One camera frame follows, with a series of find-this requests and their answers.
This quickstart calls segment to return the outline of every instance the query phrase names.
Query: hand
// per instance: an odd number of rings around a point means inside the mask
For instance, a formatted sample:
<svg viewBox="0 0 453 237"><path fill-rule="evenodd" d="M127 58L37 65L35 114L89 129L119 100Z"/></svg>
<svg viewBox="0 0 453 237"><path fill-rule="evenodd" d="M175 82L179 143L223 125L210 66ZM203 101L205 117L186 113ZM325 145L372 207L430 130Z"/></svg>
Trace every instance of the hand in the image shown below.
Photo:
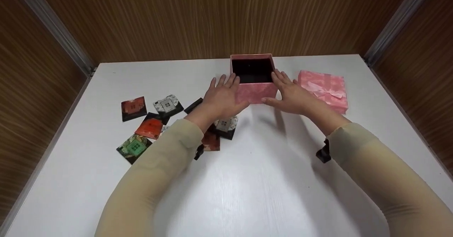
<svg viewBox="0 0 453 237"><path fill-rule="evenodd" d="M231 74L225 82L226 78L227 76L223 74L216 86L217 80L214 77L203 102L185 118L199 126L202 132L205 132L214 121L233 117L250 105L249 102L236 103L239 77Z"/></svg>
<svg viewBox="0 0 453 237"><path fill-rule="evenodd" d="M204 105L208 105L217 114L216 119L226 119L239 114L250 105L249 102L236 103L236 91L239 87L239 76L231 74L225 82L223 74L216 86L216 78L211 81L209 89L203 98Z"/></svg>
<svg viewBox="0 0 453 237"><path fill-rule="evenodd" d="M272 74L272 81L280 90L282 100L265 97L262 99L264 104L270 105L280 111L310 115L319 107L324 107L326 104L313 96L310 92L298 85L297 80L291 80L284 71L280 72L276 69Z"/></svg>

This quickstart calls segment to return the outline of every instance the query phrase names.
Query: open box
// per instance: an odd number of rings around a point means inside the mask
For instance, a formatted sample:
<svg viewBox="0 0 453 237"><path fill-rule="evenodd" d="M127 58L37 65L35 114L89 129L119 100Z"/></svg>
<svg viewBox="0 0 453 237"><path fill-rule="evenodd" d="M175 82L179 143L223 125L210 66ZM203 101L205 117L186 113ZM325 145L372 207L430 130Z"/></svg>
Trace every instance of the open box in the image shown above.
<svg viewBox="0 0 453 237"><path fill-rule="evenodd" d="M231 55L231 73L239 76L241 83L236 92L236 102L262 103L263 97L275 98L277 87L270 74L275 70L272 54Z"/></svg>

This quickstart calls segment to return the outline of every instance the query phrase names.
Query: pink ribbon bow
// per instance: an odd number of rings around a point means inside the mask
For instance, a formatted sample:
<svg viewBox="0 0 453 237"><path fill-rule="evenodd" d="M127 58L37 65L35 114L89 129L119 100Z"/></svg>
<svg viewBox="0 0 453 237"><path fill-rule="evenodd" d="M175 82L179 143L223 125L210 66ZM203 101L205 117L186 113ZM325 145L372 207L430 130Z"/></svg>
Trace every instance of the pink ribbon bow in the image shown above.
<svg viewBox="0 0 453 237"><path fill-rule="evenodd" d="M332 89L325 89L322 86L316 85L313 82L307 82L308 87L306 89L310 92L312 92L316 97L321 97L325 94L331 94L333 97L336 97L338 99L341 99L342 97L346 96L346 93L343 91L335 91Z"/></svg>

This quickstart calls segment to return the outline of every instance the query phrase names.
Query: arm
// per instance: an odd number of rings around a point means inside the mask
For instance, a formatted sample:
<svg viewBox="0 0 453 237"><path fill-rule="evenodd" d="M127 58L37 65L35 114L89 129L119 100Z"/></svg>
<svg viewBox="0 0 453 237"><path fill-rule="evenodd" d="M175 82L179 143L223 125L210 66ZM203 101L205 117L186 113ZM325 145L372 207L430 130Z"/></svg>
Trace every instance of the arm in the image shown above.
<svg viewBox="0 0 453 237"><path fill-rule="evenodd" d="M372 133L333 111L326 103L273 74L282 100L268 105L307 116L327 136L332 158L382 210L392 237L453 236L453 214L401 158Z"/></svg>
<svg viewBox="0 0 453 237"><path fill-rule="evenodd" d="M102 211L97 237L151 236L154 210L170 183L192 161L203 133L217 119L240 113L249 103L236 104L239 77L216 79L204 101L184 119L177 120L131 166Z"/></svg>

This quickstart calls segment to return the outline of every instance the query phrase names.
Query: pink gift box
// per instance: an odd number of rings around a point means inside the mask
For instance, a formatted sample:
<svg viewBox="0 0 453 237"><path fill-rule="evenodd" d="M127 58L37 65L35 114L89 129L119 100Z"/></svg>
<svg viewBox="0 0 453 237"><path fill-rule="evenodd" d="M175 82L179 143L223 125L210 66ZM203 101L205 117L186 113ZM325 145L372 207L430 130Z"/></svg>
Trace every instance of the pink gift box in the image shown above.
<svg viewBox="0 0 453 237"><path fill-rule="evenodd" d="M346 114L348 98L342 76L302 70L299 73L299 85L326 102L338 113Z"/></svg>
<svg viewBox="0 0 453 237"><path fill-rule="evenodd" d="M262 103L263 97L275 98L277 87L270 74L275 70L272 54L231 55L231 73L239 76L241 83L236 92L236 102Z"/></svg>

